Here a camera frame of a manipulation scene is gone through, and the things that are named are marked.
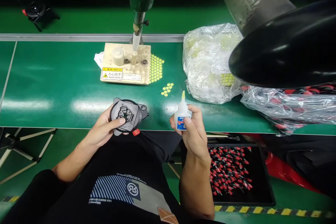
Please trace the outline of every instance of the green workbench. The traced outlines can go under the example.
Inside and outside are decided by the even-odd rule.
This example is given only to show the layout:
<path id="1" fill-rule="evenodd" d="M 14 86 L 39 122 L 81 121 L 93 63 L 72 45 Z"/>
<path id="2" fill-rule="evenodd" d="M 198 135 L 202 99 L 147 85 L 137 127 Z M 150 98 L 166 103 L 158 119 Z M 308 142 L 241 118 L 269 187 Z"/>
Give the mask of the green workbench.
<path id="1" fill-rule="evenodd" d="M 165 63 L 163 78 L 143 86 L 100 81 L 100 68 L 93 57 L 104 50 L 102 42 L 17 42 L 1 105 L 0 126 L 91 128 L 113 99 L 119 97 L 148 106 L 149 117 L 140 129 L 171 130 L 169 117 L 177 110 L 181 93 L 186 90 L 182 43 L 148 44 Z M 1 45 L 4 67 L 0 84 L 4 85 L 15 42 Z M 175 85 L 164 97 L 162 87 L 167 83 Z M 275 133 L 262 116 L 240 103 L 240 97 L 222 105 L 198 102 L 190 94 L 186 100 L 202 109 L 207 131 Z M 335 135 L 336 126 L 309 125 L 296 133 Z"/>

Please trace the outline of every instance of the glue bottle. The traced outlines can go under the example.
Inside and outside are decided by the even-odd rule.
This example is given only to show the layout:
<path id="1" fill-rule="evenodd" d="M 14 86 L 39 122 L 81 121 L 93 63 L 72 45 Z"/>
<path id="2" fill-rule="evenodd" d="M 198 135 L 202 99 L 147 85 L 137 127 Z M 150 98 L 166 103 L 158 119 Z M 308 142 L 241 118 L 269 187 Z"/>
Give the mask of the glue bottle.
<path id="1" fill-rule="evenodd" d="M 182 92 L 182 100 L 178 105 L 178 109 L 174 114 L 174 121 L 175 127 L 177 130 L 185 131 L 187 130 L 186 126 L 184 125 L 184 118 L 190 117 L 190 112 L 188 110 L 188 105 L 186 103 L 186 96 L 184 91 Z"/>

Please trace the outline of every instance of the clear plastic bag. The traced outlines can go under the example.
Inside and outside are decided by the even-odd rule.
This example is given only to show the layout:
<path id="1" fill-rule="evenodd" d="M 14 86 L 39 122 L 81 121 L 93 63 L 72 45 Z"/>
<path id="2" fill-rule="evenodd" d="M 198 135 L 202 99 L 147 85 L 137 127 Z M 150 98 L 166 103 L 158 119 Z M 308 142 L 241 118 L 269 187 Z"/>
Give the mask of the clear plastic bag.
<path id="1" fill-rule="evenodd" d="M 336 125 L 334 84 L 296 90 L 245 85 L 241 90 L 243 97 L 240 101 L 249 109 L 257 110 L 266 117 L 278 129 L 279 135 L 290 135 L 305 124 Z"/>
<path id="2" fill-rule="evenodd" d="M 241 39 L 238 27 L 230 23 L 200 27 L 184 36 L 183 69 L 188 92 L 196 100 L 222 104 L 240 94 L 238 85 L 226 83 L 234 80 L 228 61 Z"/>

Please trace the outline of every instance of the person's right hand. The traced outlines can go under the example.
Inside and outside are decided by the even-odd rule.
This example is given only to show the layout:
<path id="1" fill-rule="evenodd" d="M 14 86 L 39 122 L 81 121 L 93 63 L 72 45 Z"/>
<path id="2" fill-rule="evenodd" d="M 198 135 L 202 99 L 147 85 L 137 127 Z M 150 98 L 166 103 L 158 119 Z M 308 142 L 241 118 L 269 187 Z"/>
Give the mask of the person's right hand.
<path id="1" fill-rule="evenodd" d="M 186 131 L 176 129 L 174 122 L 174 115 L 169 119 L 171 127 L 183 138 L 183 142 L 188 151 L 192 152 L 195 156 L 201 159 L 209 158 L 208 151 L 208 138 L 205 132 L 202 111 L 193 106 L 188 105 L 188 109 L 192 112 L 192 116 L 184 118 L 184 125 Z"/>

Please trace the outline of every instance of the white cylinder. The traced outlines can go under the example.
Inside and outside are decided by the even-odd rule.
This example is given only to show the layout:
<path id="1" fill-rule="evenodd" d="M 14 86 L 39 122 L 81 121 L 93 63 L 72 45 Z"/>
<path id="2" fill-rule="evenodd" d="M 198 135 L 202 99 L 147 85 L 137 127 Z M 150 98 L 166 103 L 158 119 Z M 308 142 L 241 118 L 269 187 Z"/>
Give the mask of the white cylinder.
<path id="1" fill-rule="evenodd" d="M 135 65 L 136 64 L 136 62 L 137 62 L 137 56 L 138 56 L 138 52 L 137 51 L 133 51 L 132 52 L 132 59 L 131 59 L 131 64 L 132 65 Z"/>
<path id="2" fill-rule="evenodd" d="M 112 57 L 114 60 L 115 65 L 121 66 L 124 64 L 124 50 L 120 47 L 116 47 L 112 50 Z"/>
<path id="3" fill-rule="evenodd" d="M 137 51 L 139 48 L 139 44 L 140 44 L 140 38 L 141 38 L 141 34 L 139 36 L 135 35 L 135 33 L 133 33 L 133 51 Z"/>

